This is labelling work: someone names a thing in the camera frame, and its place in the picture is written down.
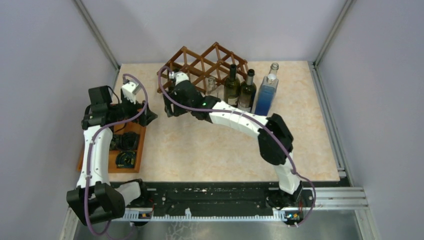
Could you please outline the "small clear glass bottle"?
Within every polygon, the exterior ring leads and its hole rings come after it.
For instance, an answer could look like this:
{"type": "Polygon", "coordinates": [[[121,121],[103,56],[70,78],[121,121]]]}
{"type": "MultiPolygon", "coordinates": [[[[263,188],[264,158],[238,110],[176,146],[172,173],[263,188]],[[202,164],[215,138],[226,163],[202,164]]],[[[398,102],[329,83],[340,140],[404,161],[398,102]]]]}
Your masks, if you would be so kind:
{"type": "Polygon", "coordinates": [[[207,96],[213,96],[213,97],[219,97],[218,87],[216,84],[216,78],[214,76],[210,76],[207,79],[207,90],[206,90],[207,96]]]}

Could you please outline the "blue square glass bottle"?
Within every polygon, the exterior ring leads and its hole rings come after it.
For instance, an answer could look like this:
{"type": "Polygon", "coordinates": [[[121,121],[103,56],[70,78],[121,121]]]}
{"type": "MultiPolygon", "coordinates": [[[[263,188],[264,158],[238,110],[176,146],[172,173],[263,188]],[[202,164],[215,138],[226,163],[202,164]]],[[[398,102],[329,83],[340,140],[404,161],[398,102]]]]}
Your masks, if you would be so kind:
{"type": "Polygon", "coordinates": [[[279,80],[275,73],[269,73],[263,78],[259,87],[254,110],[255,115],[267,116],[276,95],[279,80]]]}

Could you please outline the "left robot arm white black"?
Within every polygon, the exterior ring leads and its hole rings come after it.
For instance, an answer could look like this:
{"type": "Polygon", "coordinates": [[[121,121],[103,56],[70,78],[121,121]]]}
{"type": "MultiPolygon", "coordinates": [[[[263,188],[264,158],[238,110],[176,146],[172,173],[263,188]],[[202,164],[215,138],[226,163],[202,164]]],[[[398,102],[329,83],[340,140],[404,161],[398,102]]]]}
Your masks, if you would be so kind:
{"type": "Polygon", "coordinates": [[[108,222],[124,216],[134,203],[144,207],[150,193],[141,179],[127,181],[115,188],[109,180],[109,152],[115,125],[129,122],[147,126],[157,115],[147,102],[139,103],[136,94],[141,86],[126,83],[120,100],[112,103],[107,85],[89,89],[90,105],[81,121],[84,136],[82,168],[76,188],[66,193],[66,202],[83,225],[108,222]]]}

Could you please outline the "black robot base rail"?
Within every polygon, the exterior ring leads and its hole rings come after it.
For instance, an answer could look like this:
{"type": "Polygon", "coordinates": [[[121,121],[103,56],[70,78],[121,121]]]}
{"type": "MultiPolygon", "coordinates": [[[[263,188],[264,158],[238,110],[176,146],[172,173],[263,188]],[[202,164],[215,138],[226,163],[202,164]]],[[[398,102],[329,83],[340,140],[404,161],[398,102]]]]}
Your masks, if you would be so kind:
{"type": "Polygon", "coordinates": [[[266,217],[274,210],[311,207],[314,197],[304,188],[294,197],[277,182],[144,182],[142,197],[130,208],[154,208],[155,217],[266,217]]]}

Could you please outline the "white label wine bottle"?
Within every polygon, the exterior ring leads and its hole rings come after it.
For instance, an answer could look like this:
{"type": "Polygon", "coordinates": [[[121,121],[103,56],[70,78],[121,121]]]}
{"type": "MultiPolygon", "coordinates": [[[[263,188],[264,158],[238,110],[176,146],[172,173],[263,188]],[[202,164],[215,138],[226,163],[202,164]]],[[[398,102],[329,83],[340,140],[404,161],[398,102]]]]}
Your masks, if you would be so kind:
{"type": "Polygon", "coordinates": [[[224,101],[232,107],[238,106],[241,82],[237,77],[237,65],[231,64],[229,75],[224,81],[224,101]]]}

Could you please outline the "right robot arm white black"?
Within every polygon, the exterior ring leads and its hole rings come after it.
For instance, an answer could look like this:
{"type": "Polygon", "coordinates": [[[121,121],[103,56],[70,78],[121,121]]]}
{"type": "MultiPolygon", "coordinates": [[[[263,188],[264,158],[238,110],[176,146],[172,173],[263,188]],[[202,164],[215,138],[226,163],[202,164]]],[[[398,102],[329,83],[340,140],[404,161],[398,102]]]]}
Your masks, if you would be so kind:
{"type": "Polygon", "coordinates": [[[255,115],[232,107],[218,97],[203,95],[189,80],[178,81],[172,91],[163,90],[162,94],[170,116],[189,112],[200,121],[226,126],[256,139],[260,156],[274,166],[278,177],[275,207],[295,206],[301,200],[303,187],[293,161],[294,137],[279,114],[255,115]]]}

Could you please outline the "brown label wine bottle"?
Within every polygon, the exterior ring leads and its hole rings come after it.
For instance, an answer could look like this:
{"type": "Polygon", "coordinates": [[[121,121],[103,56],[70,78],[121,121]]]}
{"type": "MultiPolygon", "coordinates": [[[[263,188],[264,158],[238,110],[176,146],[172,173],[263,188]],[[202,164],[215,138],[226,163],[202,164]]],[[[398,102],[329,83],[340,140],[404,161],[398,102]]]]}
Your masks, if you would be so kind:
{"type": "Polygon", "coordinates": [[[246,80],[240,85],[240,94],[238,98],[237,108],[246,112],[251,112],[257,87],[254,83],[255,70],[249,69],[247,71],[246,80]]]}

